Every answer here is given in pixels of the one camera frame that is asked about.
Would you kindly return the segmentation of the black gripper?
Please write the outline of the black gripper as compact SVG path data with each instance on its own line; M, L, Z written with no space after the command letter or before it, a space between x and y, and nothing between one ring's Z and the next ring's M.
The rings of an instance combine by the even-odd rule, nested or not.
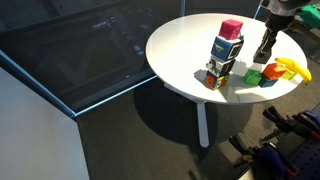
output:
M262 42L256 50L253 62L266 64L271 57L272 47L276 42L277 33L286 30L293 22L293 16L280 16L271 13L265 22L267 30L265 31Z

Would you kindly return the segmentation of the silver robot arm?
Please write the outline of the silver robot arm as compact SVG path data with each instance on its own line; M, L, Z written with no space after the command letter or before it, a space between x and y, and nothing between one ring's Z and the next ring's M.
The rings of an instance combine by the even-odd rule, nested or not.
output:
M270 14L265 22L265 33L257 48L253 62L266 64L271 57L272 47L276 43L279 31L285 30L293 22L298 9L308 5L311 0L261 0L260 6Z

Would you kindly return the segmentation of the green object on arm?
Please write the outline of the green object on arm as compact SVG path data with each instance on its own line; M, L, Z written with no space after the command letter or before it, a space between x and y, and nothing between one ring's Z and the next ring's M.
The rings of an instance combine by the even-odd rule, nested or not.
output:
M320 27L320 13L316 5L304 6L298 13L303 23L311 28Z

